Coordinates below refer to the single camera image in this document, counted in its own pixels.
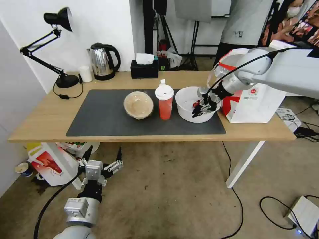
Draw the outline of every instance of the white power brick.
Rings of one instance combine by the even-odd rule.
[[[301,196],[294,203],[291,209],[295,213],[297,220],[304,232],[311,236],[316,224],[319,221],[319,208],[307,198]],[[302,232],[295,220],[295,217],[290,211],[286,215],[286,219],[289,221],[289,223],[297,226],[296,230],[300,230]]]

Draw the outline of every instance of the desk lamp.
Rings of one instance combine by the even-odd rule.
[[[58,79],[56,80],[56,85],[60,88],[69,88],[76,85],[79,82],[79,78],[75,75],[68,75],[64,73],[63,69],[58,68],[56,66],[52,66],[39,58],[33,56],[33,52],[39,50],[40,48],[44,47],[45,45],[49,44],[50,42],[54,41],[55,39],[59,38],[61,35],[61,29],[58,28],[58,25],[61,25],[63,28],[72,31],[70,22],[72,21],[72,14],[68,7],[62,8],[58,13],[45,13],[43,15],[44,21],[50,24],[53,27],[53,30],[46,34],[45,36],[41,37],[40,39],[36,40],[35,42],[31,43],[30,45],[23,47],[20,49],[20,53],[27,56],[28,58],[40,63],[41,65],[49,68],[50,70],[54,71],[55,73],[59,74]],[[54,34],[55,38],[47,41],[46,43],[35,45],[39,41],[47,38],[48,36]]]

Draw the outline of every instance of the lamp base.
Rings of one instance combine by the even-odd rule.
[[[59,88],[69,88],[79,83],[79,78],[75,75],[61,74],[56,80],[56,86]]]

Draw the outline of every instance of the wooden table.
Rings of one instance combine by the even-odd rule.
[[[218,112],[226,134],[216,135],[153,135],[153,136],[89,136],[67,137],[73,119],[82,105],[87,93],[92,89],[155,89],[160,79],[166,79],[166,83],[173,88],[188,86],[205,86],[209,71],[169,71],[159,72],[158,79],[131,79],[130,72],[117,72],[116,76],[108,81],[93,80],[84,83],[83,94],[70,100],[63,100],[52,91],[44,97],[39,105],[25,119],[10,136],[10,142],[158,142],[158,141],[255,141],[248,147],[246,153],[232,171],[226,184],[231,188],[250,161],[256,155],[266,140],[294,140],[294,134],[286,127],[277,116],[267,124],[229,123],[222,112]],[[81,92],[78,84],[69,89],[56,88],[58,94],[76,96]],[[68,166],[65,162],[62,166],[65,170]]]

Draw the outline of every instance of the kettle handle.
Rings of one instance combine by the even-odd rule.
[[[111,45],[103,45],[103,47],[104,47],[107,55],[108,55],[109,51],[112,51],[115,53],[115,56],[117,58],[117,65],[116,66],[114,66],[112,58],[109,55],[108,55],[108,57],[109,57],[109,61],[111,63],[111,67],[113,68],[114,71],[117,71],[121,65],[121,58],[120,58],[119,52],[117,51],[117,49],[114,46],[111,46]]]

